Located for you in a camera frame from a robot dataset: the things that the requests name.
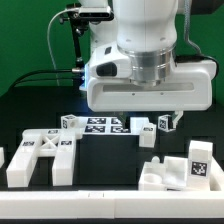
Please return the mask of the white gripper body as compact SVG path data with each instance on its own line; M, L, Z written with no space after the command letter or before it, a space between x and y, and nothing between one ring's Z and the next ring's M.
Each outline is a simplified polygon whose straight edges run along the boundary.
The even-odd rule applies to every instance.
M136 65L131 59L128 78L87 76L87 103L93 111L193 111L205 110L212 103L211 80L216 63L212 60L162 66ZM158 70L165 72L158 76Z

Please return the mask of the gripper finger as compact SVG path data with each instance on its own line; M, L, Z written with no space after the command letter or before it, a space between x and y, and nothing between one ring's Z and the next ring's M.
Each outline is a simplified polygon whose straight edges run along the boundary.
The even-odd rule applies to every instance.
M125 129L129 129L130 128L130 119L129 116L125 113L125 112L120 112L119 113L119 118L122 122L122 126Z
M183 111L175 111L172 115L172 127L176 128L179 120L182 118L184 112Z

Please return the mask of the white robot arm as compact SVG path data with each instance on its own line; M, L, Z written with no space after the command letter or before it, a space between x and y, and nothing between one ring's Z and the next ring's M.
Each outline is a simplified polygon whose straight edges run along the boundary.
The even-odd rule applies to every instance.
M185 111L212 103L218 63L197 51L175 56L176 14L185 14L189 37L193 0L80 0L91 21L92 54L85 66L93 111L165 111L158 121L174 129Z

